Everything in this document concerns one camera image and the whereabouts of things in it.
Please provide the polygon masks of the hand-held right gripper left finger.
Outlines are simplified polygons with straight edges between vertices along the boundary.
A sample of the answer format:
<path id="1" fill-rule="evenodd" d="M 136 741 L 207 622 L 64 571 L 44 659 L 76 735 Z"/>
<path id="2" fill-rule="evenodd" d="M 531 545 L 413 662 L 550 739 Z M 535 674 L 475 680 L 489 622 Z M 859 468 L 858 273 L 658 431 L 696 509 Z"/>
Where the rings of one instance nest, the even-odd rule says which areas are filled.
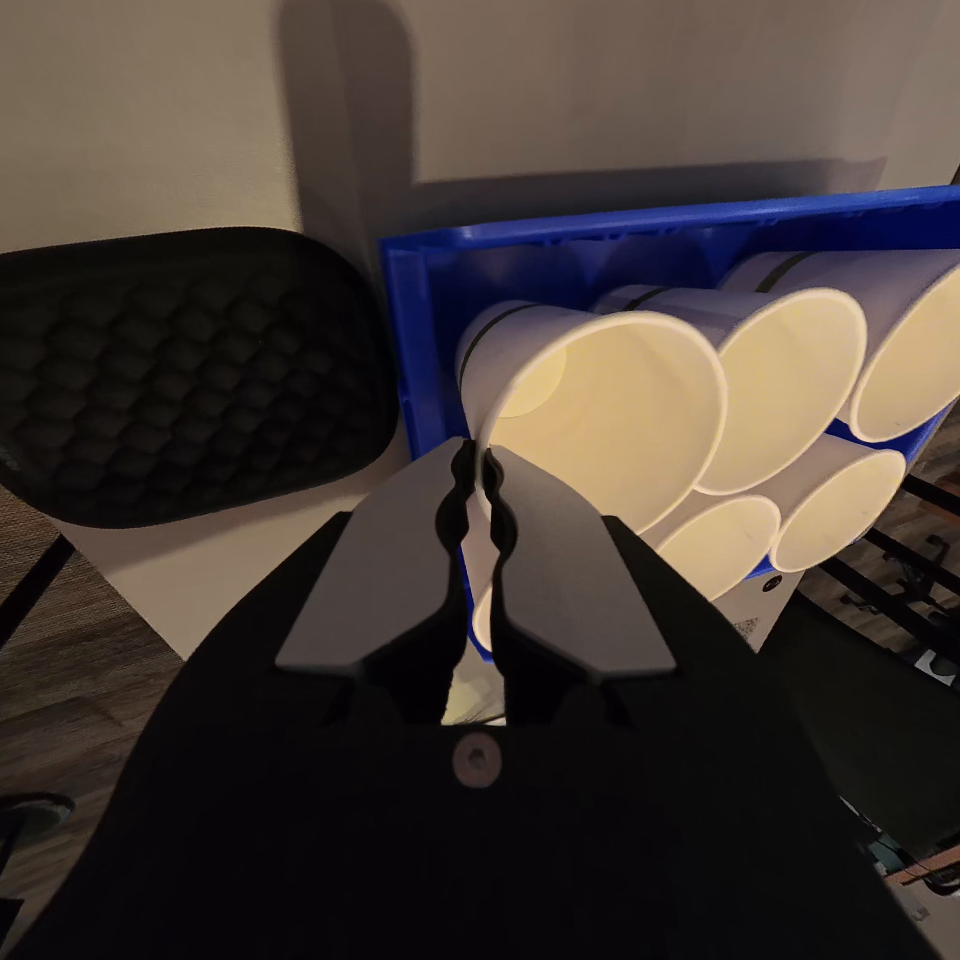
<path id="1" fill-rule="evenodd" d="M 452 438 L 360 502 L 279 648 L 279 670 L 382 690 L 406 723 L 441 723 L 467 642 L 459 554 L 475 458 L 473 440 Z"/>

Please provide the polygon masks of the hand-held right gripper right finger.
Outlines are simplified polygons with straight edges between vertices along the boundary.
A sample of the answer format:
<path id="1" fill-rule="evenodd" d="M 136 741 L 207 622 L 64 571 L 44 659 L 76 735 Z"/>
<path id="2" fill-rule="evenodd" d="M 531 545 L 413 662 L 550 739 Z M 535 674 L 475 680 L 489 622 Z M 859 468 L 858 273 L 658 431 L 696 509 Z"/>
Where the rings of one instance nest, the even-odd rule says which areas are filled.
<path id="1" fill-rule="evenodd" d="M 486 450 L 482 479 L 506 725 L 551 724 L 570 698 L 598 702 L 604 716 L 617 687 L 674 679 L 677 660 L 601 513 L 504 446 Z"/>

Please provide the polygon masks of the white paper cup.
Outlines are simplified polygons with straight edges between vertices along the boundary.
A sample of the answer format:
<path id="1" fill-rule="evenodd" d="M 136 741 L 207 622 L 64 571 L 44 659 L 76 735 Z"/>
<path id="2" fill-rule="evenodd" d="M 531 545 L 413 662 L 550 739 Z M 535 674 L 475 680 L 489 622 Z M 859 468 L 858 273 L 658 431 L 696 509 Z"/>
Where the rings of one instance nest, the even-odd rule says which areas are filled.
<path id="1" fill-rule="evenodd" d="M 858 302 L 865 360 L 837 418 L 860 441 L 901 437 L 958 399 L 958 248 L 766 251 L 719 287 L 778 297 L 828 287 Z"/>
<path id="2" fill-rule="evenodd" d="M 823 435 L 761 485 L 781 514 L 769 560 L 781 572 L 804 571 L 861 537 L 906 476 L 898 450 Z"/>
<path id="3" fill-rule="evenodd" d="M 637 310 L 687 322 L 718 355 L 726 423 L 695 485 L 714 497 L 759 486 L 807 451 L 854 389 L 866 355 L 864 311 L 832 287 L 764 294 L 631 284 L 590 307 L 601 315 Z"/>
<path id="4" fill-rule="evenodd" d="M 484 456 L 500 447 L 641 534 L 693 491 L 726 425 L 717 349 L 655 309 L 502 301 L 462 331 L 454 364 L 487 516 Z"/>
<path id="5" fill-rule="evenodd" d="M 779 507 L 767 496 L 694 490 L 640 537 L 706 600 L 714 601 L 761 563 L 781 523 Z"/>
<path id="6" fill-rule="evenodd" d="M 471 614 L 468 638 L 479 656 L 486 662 L 494 660 L 492 636 L 492 607 L 494 599 L 494 570 L 490 569 L 469 579 Z"/>

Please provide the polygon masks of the blue plastic bin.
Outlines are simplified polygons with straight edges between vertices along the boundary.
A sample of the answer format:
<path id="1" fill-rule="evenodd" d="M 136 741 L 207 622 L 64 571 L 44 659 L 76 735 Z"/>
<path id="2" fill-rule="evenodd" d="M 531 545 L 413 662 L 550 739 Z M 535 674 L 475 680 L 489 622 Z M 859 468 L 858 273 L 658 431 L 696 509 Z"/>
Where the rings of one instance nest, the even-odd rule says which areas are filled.
<path id="1" fill-rule="evenodd" d="M 958 249 L 959 188 L 695 203 L 444 227 L 378 243 L 411 454 L 467 435 L 455 368 L 483 309 L 585 310 L 629 283 L 715 287 L 768 251 Z"/>

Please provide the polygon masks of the black textured pad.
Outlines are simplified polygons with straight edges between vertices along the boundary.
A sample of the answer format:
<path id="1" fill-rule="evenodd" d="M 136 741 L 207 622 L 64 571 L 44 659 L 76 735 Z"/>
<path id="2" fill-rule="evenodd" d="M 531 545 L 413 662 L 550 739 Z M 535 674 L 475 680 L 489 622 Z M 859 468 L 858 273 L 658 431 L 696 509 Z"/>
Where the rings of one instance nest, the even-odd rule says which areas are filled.
<path id="1" fill-rule="evenodd" d="M 55 520 L 131 529 L 324 486 L 400 415 L 373 289 L 303 234 L 2 253 L 1 482 Z"/>

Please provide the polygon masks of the black office chair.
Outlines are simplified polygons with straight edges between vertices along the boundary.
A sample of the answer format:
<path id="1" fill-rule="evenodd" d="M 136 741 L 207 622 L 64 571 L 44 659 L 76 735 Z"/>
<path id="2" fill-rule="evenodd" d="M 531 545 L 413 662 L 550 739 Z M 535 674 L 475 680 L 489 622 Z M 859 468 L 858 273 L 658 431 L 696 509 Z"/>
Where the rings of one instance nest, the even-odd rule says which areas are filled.
<path id="1" fill-rule="evenodd" d="M 913 858 L 958 843 L 957 692 L 798 592 L 759 656 L 844 800 Z"/>

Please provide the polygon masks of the black table leg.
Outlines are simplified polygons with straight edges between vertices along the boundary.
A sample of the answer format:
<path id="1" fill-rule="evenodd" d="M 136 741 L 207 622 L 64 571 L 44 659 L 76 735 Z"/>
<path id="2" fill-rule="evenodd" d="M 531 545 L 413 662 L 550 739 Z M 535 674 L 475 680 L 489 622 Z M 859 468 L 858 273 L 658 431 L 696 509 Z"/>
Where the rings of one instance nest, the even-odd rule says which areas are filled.
<path id="1" fill-rule="evenodd" d="M 13 637 L 74 553 L 74 545 L 60 534 L 6 596 L 1 604 L 1 646 Z"/>

